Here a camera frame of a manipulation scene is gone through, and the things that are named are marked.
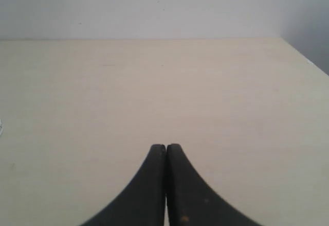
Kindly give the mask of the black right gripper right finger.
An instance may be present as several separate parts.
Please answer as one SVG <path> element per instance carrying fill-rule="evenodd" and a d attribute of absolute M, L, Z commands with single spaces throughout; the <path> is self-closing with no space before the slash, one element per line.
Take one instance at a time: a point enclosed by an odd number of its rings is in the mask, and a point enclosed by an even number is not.
<path fill-rule="evenodd" d="M 169 225 L 258 225 L 203 180 L 181 145 L 167 146 L 166 172 Z"/>

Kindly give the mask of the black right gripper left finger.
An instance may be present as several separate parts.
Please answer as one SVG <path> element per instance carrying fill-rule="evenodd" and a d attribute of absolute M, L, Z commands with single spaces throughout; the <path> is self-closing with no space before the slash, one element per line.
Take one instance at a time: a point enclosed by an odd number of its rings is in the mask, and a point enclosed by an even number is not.
<path fill-rule="evenodd" d="M 165 167 L 165 145 L 152 145 L 125 189 L 83 225 L 164 225 Z"/>

